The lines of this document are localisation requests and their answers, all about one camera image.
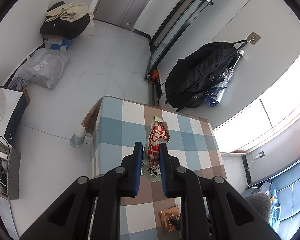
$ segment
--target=checkered tablecloth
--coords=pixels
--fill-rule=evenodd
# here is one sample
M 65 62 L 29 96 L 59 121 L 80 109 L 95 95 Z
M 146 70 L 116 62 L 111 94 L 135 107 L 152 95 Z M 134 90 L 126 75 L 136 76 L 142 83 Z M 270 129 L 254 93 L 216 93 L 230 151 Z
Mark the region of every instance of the checkered tablecloth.
M 85 132 L 92 133 L 91 175 L 105 174 L 132 154 L 136 141 L 145 145 L 154 115 L 167 123 L 168 152 L 179 158 L 181 166 L 205 178 L 226 178 L 208 120 L 118 98 L 99 100 L 72 137 L 71 145 L 77 147 L 83 143 Z M 160 181 L 149 183 L 142 175 L 138 196 L 121 200 L 120 239 L 179 239 L 177 231 L 163 232 L 159 212 L 176 205 L 181 211 L 180 202 L 180 198 L 167 199 L 163 195 Z

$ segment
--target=opened food wrapper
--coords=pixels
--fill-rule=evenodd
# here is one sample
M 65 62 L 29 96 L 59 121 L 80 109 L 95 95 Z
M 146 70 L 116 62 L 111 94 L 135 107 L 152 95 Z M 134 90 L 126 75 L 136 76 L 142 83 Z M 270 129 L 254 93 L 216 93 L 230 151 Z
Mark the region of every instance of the opened food wrapper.
M 159 144 L 170 139 L 167 123 L 160 117 L 153 116 L 151 133 L 147 139 L 142 155 L 141 171 L 150 182 L 160 181 Z
M 160 211 L 161 225 L 163 231 L 166 233 L 176 230 L 176 227 L 169 222 L 169 219 L 171 218 L 175 218 L 178 220 L 180 219 L 180 211 L 178 206 Z

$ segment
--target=plastic bag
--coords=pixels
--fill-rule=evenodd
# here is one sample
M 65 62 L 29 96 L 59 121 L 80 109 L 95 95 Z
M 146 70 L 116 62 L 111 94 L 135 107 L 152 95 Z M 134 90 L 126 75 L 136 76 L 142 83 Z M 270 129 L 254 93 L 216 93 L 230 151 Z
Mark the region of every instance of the plastic bag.
M 90 16 L 90 22 L 88 23 L 84 31 L 78 36 L 79 38 L 91 38 L 93 36 L 93 30 L 94 30 L 93 14 L 89 12 L 89 16 Z
M 54 49 L 38 49 L 34 55 L 17 69 L 13 80 L 21 77 L 41 87 L 55 88 L 69 57 Z

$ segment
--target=white plastic bag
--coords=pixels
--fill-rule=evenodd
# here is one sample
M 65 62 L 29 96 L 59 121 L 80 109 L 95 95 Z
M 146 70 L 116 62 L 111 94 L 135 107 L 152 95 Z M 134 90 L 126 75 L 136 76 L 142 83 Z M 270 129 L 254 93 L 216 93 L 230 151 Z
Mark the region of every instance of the white plastic bag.
M 79 38 L 91 38 L 93 36 L 94 22 L 93 22 L 93 14 L 89 12 L 90 22 L 84 31 L 78 36 Z
M 69 57 L 65 52 L 54 49 L 38 49 L 34 55 L 28 57 L 17 69 L 13 79 L 22 77 L 41 87 L 55 88 Z

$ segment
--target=cardboard box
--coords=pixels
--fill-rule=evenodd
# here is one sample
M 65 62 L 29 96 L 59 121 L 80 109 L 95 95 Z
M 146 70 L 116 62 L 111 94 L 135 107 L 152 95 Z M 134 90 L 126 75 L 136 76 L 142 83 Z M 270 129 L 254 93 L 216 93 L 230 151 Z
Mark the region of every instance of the cardboard box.
M 44 46 L 46 49 L 56 49 L 60 51 L 66 51 L 73 40 L 65 39 L 62 36 L 54 36 L 54 35 L 41 35 L 43 37 Z

